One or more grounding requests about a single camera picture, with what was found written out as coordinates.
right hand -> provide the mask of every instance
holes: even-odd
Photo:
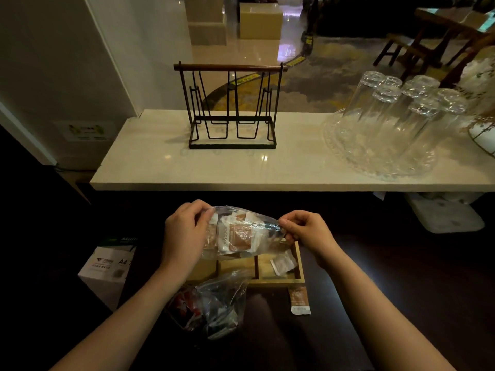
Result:
[[[327,224],[319,214],[307,211],[292,211],[283,215],[280,226],[287,230],[289,242],[300,239],[320,262],[340,250]]]

white marble countertop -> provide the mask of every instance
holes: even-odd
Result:
[[[430,173],[387,182],[355,171],[332,153],[322,128],[328,117],[334,116],[279,112],[272,150],[190,150],[186,111],[146,110],[126,121],[91,185],[96,190],[495,191],[495,159],[467,136],[440,145]]]

left hand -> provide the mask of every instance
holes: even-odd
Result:
[[[211,205],[198,199],[184,203],[165,221],[161,268],[172,268],[183,280],[189,276],[200,259],[208,222],[214,213]]]

black wire rack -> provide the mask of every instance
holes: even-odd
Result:
[[[182,89],[184,90],[184,98],[186,99],[186,107],[189,115],[189,124],[191,125],[191,134],[189,136],[190,149],[239,149],[239,148],[255,148],[255,149],[274,149],[277,147],[277,138],[275,136],[275,123],[277,119],[277,108],[280,94],[280,83],[282,81],[282,72],[287,71],[287,67],[283,64],[280,66],[248,66],[248,65],[193,65],[183,64],[179,61],[174,65],[174,70],[180,72],[182,80]],[[186,87],[184,72],[191,72],[193,85],[189,86],[189,91]],[[207,94],[204,90],[203,77],[201,72],[225,72],[227,75],[226,97],[227,110],[226,115],[212,115],[210,105],[207,101]],[[240,116],[238,104],[238,72],[257,72],[261,76],[259,84],[259,92],[257,99],[256,112],[254,116]],[[279,74],[276,87],[274,84],[270,87],[270,80],[273,74]],[[267,86],[263,87],[264,79],[267,78]],[[272,117],[272,97],[275,90],[275,106]],[[235,114],[231,113],[230,96],[234,93],[235,99]],[[192,112],[189,106],[189,96],[191,97]],[[229,138],[229,125],[236,123],[237,138]],[[258,131],[260,123],[266,126],[266,141],[260,141]],[[200,132],[198,127],[205,128],[206,138],[200,137],[204,132]],[[256,125],[256,128],[247,127],[246,125]]]

patterned carpet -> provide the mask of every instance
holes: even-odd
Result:
[[[438,42],[430,40],[425,45],[434,47]],[[404,68],[398,62],[389,67],[390,56],[385,56],[378,67],[372,65],[385,43],[385,39],[317,37],[312,54],[283,74],[278,111],[335,112],[348,104],[365,71],[378,70],[400,76]],[[464,43],[462,40],[452,41],[444,61],[448,61]],[[276,87],[277,81],[278,74],[272,75],[270,87]],[[267,86],[267,82],[265,79],[263,86]],[[260,80],[239,85],[239,110],[256,111],[259,86]],[[230,109],[234,108],[234,97],[231,96]],[[226,97],[220,99],[214,109],[226,110]]]

